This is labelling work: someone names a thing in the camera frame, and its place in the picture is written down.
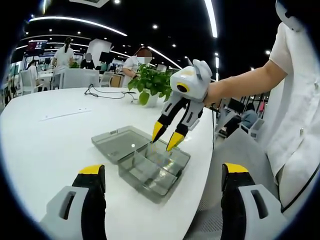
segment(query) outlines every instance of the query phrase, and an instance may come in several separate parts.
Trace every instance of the white sleeve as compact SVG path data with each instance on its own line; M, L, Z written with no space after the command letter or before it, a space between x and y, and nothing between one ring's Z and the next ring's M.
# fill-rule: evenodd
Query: white sleeve
M129 57L129 58L124 62L122 68L132 70L133 66L134 66L134 62L133 62L132 58Z
M277 64L287 74L291 74L293 72L293 64L287 45L285 28L286 26L283 22L279 24L278 33L276 34L275 42L269 59Z

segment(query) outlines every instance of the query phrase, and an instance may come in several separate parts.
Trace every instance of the person's hand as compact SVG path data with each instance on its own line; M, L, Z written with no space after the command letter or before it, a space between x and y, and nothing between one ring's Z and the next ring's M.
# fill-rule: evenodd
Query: person's hand
M209 84L207 95L204 99L204 104L209 105L213 103L217 103L221 100L221 82L211 82Z

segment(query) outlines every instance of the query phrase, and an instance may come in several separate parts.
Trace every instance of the yellow accent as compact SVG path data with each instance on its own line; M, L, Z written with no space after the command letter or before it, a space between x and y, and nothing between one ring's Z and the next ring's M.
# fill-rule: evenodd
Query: yellow accent
M160 131L160 129L163 127L163 125L160 122L156 122L154 125L154 129L153 129L153 134L152 134L152 142L155 140L158 132Z
M101 166L102 166L102 164L87 166L84 169L82 169L79 172L79 174L98 174Z
M174 147L178 146L184 139L185 137L182 134L174 132L170 138L166 150L168 152L171 151Z
M241 165L233 164L233 163L224 163L228 168L228 173L248 173L249 171Z
M194 71L191 71L191 70L184 70L181 72L182 75L189 75L189 76L192 76L195 74Z
M185 89L186 89L186 93L190 91L190 89L189 89L188 85L187 85L187 84L185 84L185 83L183 83L183 82L178 82L176 85L177 85L177 86L185 87Z

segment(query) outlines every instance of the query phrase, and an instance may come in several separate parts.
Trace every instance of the black ceiling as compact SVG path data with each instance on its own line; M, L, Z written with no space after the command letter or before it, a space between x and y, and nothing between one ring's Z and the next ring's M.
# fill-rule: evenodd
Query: black ceiling
M66 34L112 42L114 51L133 55L140 44L160 51L181 67L187 65L184 56L205 60L215 72L215 52L219 54L220 78L249 71L263 65L268 56L265 50L273 46L280 23L275 11L275 0L212 0L217 23L218 38L213 38L205 0L113 0L97 8L68 0L52 0L45 16L65 16L89 20L117 29L122 36L97 26L67 20L40 20L30 22L26 37L49 34ZM28 40L18 46L26 45ZM36 39L63 42L65 37L46 36ZM88 45L90 40L73 38L77 44ZM86 48L72 46L85 52ZM164 62L154 54L151 62Z

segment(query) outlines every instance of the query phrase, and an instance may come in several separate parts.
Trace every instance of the white table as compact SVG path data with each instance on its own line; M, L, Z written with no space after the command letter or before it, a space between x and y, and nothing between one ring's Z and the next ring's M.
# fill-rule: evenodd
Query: white table
M128 125L152 134L162 100L155 108L144 108L131 103L130 96L120 100L96 98L84 95L85 90L24 95L14 98L2 112L4 166L20 203L40 221L47 203L64 186L71 186L82 168L104 164L108 240L183 239L202 197L212 158L212 111L204 109L196 128L179 145L191 158L177 188L167 202L155 204L118 176L118 167L94 147L91 137ZM184 110L178 113L162 136L164 141L169 141L183 114Z

